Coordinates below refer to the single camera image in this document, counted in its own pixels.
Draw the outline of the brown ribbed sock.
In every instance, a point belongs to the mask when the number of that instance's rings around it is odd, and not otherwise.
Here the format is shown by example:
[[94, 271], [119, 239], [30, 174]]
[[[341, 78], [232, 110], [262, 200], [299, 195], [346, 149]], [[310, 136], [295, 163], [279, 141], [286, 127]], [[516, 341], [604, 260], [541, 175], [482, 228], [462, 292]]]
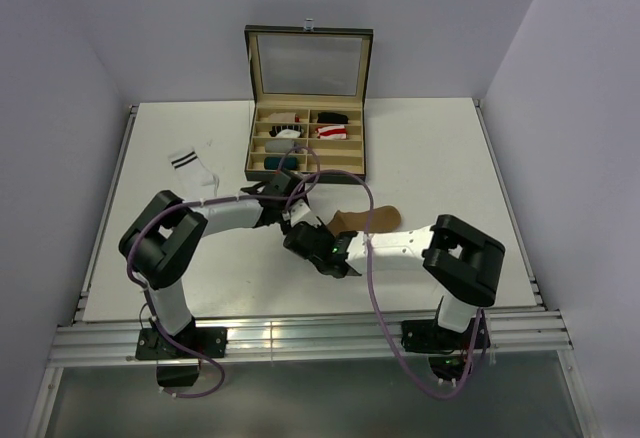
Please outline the brown ribbed sock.
[[401, 223], [399, 210], [394, 206], [385, 205], [372, 211], [336, 211], [327, 228], [334, 236], [347, 231], [364, 232], [366, 229], [370, 233], [389, 233], [396, 231]]

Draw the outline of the red white striped sock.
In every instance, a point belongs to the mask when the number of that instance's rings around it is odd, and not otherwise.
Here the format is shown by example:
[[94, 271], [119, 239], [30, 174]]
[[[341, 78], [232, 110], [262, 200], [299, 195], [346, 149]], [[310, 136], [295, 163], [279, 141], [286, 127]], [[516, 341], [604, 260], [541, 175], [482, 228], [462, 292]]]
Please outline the red white striped sock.
[[320, 140], [346, 140], [348, 131], [344, 125], [328, 125], [318, 127], [315, 136]]

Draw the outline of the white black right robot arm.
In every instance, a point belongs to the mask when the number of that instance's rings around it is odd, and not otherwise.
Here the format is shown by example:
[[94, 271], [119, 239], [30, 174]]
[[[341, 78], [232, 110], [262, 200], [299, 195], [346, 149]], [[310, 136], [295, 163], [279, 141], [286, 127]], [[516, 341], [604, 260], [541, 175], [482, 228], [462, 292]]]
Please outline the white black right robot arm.
[[435, 341], [452, 348], [462, 341], [476, 312], [493, 306], [506, 249], [498, 240], [453, 215], [405, 232], [348, 231], [332, 235], [324, 226], [302, 222], [283, 246], [326, 276], [425, 271], [444, 289], [433, 323]]

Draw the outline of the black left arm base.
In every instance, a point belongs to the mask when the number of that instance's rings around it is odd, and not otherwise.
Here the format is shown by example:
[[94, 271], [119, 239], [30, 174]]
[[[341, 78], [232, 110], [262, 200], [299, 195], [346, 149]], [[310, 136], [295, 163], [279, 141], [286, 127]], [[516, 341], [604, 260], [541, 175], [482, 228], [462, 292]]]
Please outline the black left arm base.
[[225, 327], [187, 327], [176, 336], [166, 338], [155, 327], [139, 332], [134, 358], [156, 364], [159, 386], [180, 391], [193, 386], [205, 363], [225, 356]]

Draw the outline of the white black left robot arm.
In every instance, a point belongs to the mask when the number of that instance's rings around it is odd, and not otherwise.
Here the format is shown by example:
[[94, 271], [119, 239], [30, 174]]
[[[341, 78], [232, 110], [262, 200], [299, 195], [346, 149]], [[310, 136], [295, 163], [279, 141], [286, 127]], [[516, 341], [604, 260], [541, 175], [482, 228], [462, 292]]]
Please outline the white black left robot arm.
[[175, 193], [157, 193], [120, 239], [130, 281], [145, 294], [155, 323], [162, 331], [159, 346], [172, 357], [183, 357], [195, 344], [195, 318], [189, 310], [182, 276], [199, 242], [209, 235], [254, 229], [278, 223], [291, 195], [302, 195], [302, 178], [289, 170], [237, 195], [186, 202]]

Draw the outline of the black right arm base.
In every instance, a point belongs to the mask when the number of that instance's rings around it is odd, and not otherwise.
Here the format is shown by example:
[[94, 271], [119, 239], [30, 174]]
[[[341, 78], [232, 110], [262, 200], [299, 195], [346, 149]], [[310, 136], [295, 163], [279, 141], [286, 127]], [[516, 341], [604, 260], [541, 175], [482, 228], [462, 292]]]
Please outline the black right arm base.
[[433, 374], [446, 382], [462, 378], [468, 359], [474, 320], [464, 333], [437, 325], [435, 319], [401, 322], [401, 346], [405, 352], [427, 354]]

